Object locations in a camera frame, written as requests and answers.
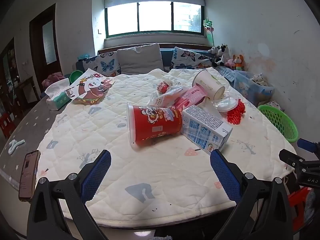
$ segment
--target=red plastic stool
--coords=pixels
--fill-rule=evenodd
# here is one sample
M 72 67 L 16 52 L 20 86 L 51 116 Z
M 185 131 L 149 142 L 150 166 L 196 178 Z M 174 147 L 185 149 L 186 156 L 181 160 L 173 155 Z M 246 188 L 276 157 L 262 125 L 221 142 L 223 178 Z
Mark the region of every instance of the red plastic stool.
M 297 206 L 298 214 L 293 219 L 293 231 L 298 231 L 303 225 L 304 206 L 306 205 L 306 197 L 309 193 L 308 187 L 303 187 L 296 192 L 293 192 L 288 196 L 289 204 L 291 207 Z
M 16 126 L 14 125 L 10 116 L 7 113 L 4 113 L 0 117 L 0 126 L 1 126 L 1 130 L 4 134 L 4 137 L 6 137 L 7 139 L 9 139 L 9 137 L 10 137 L 10 132 L 11 131 L 13 132 L 16 128 Z

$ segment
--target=blue gripper pad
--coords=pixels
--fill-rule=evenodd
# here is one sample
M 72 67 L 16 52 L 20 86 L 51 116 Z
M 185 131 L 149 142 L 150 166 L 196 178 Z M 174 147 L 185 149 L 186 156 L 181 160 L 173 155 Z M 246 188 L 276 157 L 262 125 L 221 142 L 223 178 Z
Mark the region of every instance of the blue gripper pad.
M 111 165 L 110 152 L 105 151 L 104 154 L 100 157 L 100 159 L 96 161 L 94 161 L 94 167 L 91 169 L 88 176 L 84 179 L 84 182 L 81 184 L 80 196 L 83 204 L 93 199 L 94 194 L 97 192 L 98 187 L 100 186 L 104 176 L 106 175 Z
M 301 149 L 305 149 L 308 152 L 315 153 L 317 151 L 317 147 L 314 143 L 309 142 L 305 139 L 299 139 L 297 141 L 297 146 Z
M 216 151 L 211 152 L 210 164 L 228 198 L 238 204 L 241 199 L 240 183 Z

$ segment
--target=pink package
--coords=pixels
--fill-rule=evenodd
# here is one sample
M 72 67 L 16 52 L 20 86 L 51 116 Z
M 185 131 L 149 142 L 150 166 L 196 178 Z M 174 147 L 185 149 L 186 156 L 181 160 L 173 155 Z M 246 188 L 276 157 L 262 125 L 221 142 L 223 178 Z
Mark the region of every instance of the pink package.
M 203 98 L 207 96 L 207 92 L 198 84 L 188 89 L 182 97 L 178 97 L 172 108 L 178 109 L 180 112 L 189 106 L 197 105 L 202 102 Z

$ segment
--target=window frame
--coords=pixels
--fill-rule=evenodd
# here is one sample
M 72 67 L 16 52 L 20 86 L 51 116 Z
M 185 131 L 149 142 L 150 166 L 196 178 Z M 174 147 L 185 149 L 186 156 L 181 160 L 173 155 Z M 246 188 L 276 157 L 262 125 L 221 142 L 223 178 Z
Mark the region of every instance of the window frame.
M 204 36 L 204 26 L 202 24 L 204 21 L 204 6 L 201 6 L 201 32 L 176 31 L 173 29 L 173 19 L 174 19 L 173 2 L 171 2 L 171 30 L 170 31 L 168 31 L 168 30 L 166 30 L 166 31 L 140 31 L 139 30 L 140 29 L 140 26 L 139 26 L 139 2 L 137 2 L 138 31 L 109 35 L 109 32 L 108 32 L 108 8 L 105 8 L 105 26 L 106 26 L 107 38 L 119 37 L 119 36 L 131 35 L 131 34 L 142 34 L 142 33 L 184 33 L 184 34 L 193 34 L 193 35 Z

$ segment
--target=white quilt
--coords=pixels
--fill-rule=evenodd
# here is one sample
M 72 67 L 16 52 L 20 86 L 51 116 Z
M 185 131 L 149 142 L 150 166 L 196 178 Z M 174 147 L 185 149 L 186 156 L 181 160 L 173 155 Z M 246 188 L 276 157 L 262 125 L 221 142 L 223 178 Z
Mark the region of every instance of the white quilt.
M 121 74 L 98 105 L 68 104 L 39 145 L 37 180 L 42 176 L 50 181 L 65 179 L 106 149 L 111 153 L 111 167 L 94 198 L 86 203 L 99 225 L 154 226 L 234 206 L 210 166 L 209 155 L 190 151 L 198 146 L 183 135 L 154 139 L 140 150 L 129 144 L 127 102 L 146 105 L 163 78 L 191 86 L 199 71 L 172 69 L 165 73 L 156 69 L 148 74 Z M 216 70 L 208 71 L 229 86 Z M 242 172 L 251 172 L 258 179 L 289 174 L 292 169 L 278 154 L 283 148 L 295 150 L 257 108 L 236 93 L 245 103 L 246 113 L 240 125 L 233 125 L 222 153 Z M 61 207 L 71 218 L 65 201 Z

